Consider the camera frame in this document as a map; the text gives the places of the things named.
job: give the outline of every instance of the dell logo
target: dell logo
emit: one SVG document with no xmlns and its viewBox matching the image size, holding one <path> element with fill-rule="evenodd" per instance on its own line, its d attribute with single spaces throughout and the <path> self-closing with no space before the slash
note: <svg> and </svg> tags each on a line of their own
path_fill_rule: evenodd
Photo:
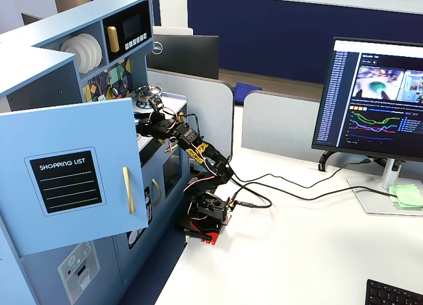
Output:
<svg viewBox="0 0 423 305">
<path fill-rule="evenodd" d="M 154 42 L 153 54 L 159 55 L 163 51 L 163 45 L 159 42 Z"/>
</svg>

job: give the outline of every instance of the keyboard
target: keyboard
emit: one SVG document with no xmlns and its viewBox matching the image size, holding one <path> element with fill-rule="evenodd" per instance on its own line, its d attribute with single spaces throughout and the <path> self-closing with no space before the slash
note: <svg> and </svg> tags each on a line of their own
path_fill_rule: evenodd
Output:
<svg viewBox="0 0 423 305">
<path fill-rule="evenodd" d="M 365 305 L 423 305 L 423 295 L 367 280 Z"/>
</svg>

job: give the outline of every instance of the wooden floor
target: wooden floor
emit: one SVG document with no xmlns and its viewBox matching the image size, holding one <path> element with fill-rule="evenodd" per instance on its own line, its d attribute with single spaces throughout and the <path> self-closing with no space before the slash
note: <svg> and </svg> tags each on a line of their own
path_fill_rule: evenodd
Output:
<svg viewBox="0 0 423 305">
<path fill-rule="evenodd" d="M 317 83 L 280 79 L 225 69 L 220 69 L 219 80 L 226 81 L 233 87 L 237 82 L 242 82 L 261 87 L 263 91 L 296 95 L 298 97 L 318 100 L 320 100 L 323 92 L 323 85 Z"/>
</svg>

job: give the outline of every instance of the green sticky note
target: green sticky note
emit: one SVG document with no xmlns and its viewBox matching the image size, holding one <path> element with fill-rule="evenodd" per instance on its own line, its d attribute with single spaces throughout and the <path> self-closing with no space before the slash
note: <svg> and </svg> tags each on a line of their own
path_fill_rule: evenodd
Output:
<svg viewBox="0 0 423 305">
<path fill-rule="evenodd" d="M 398 202 L 401 208 L 423 208 L 423 206 L 414 206 L 412 204 L 403 204 L 401 201 Z"/>
<path fill-rule="evenodd" d="M 393 185 L 389 187 L 389 194 L 390 195 L 398 195 L 398 189 L 415 189 L 418 191 L 418 188 L 415 184 L 408 184 L 408 185 Z M 398 198 L 391 196 L 391 202 L 399 202 Z"/>
<path fill-rule="evenodd" d="M 397 185 L 393 185 L 393 186 L 390 186 L 389 187 L 389 194 L 390 195 L 397 195 Z M 396 198 L 396 197 L 392 197 L 392 196 L 390 196 L 390 198 L 391 198 L 391 202 L 398 202 L 398 198 Z"/>
<path fill-rule="evenodd" d="M 423 207 L 423 197 L 417 187 L 398 187 L 397 196 L 398 201 L 402 204 Z"/>
</svg>

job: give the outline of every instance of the gold door handle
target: gold door handle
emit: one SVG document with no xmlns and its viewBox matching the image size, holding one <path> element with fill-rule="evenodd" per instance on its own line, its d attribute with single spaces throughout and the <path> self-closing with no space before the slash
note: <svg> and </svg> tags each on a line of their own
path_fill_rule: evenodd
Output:
<svg viewBox="0 0 423 305">
<path fill-rule="evenodd" d="M 118 52 L 119 51 L 119 40 L 118 40 L 118 31 L 115 26 L 107 27 L 107 35 L 110 43 L 110 51 Z"/>
<path fill-rule="evenodd" d="M 124 173 L 126 194 L 128 196 L 128 204 L 130 206 L 130 214 L 135 214 L 134 199 L 132 198 L 132 188 L 130 180 L 130 170 L 127 167 L 122 168 Z"/>
<path fill-rule="evenodd" d="M 153 205 L 157 206 L 159 204 L 160 200 L 161 200 L 162 193 L 161 193 L 161 189 L 160 189 L 158 182 L 156 182 L 156 180 L 154 178 L 153 178 L 152 182 L 156 186 L 157 191 L 159 192 L 159 199 L 157 199 L 155 202 L 153 202 Z"/>
</svg>

